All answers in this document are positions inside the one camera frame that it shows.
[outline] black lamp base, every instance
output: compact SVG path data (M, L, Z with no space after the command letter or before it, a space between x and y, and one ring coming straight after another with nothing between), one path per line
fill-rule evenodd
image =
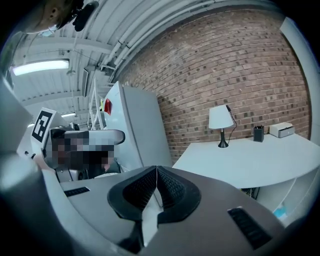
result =
M227 148L229 147L228 143L226 142L226 139L225 139L225 131L224 129L221 129L221 140L220 140L220 143L218 145L219 148Z

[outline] white refrigerator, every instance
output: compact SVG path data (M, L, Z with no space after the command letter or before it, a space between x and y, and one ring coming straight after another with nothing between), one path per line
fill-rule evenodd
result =
M106 128L121 130L125 141L114 146L114 157L124 171L161 165L172 167L172 159L157 96L154 92L115 83L103 101Z

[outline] ceiling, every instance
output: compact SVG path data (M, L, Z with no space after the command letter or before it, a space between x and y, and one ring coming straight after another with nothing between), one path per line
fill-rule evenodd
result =
M42 107L68 121L87 125L93 81L104 98L111 81L156 35L194 14L228 5L277 8L267 0L99 0L99 7L81 32L71 24L49 36L22 36L12 65L69 59L69 70L46 70L20 76L11 73L14 92L35 119Z

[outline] table lamp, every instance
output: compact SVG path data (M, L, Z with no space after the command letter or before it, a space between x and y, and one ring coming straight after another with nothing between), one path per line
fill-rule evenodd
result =
M230 116L227 105L220 105L209 110L209 128L210 129L221 129L221 141L218 145L219 148L228 147L228 143L225 139L224 128L230 127L234 124Z

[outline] brick wall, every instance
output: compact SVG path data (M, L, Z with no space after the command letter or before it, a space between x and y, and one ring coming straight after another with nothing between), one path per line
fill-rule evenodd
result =
M206 13L166 30L120 74L123 84L156 92L174 162L190 143L220 139L208 122L222 104L238 124L231 138L280 122L308 138L308 88L282 22L264 10Z

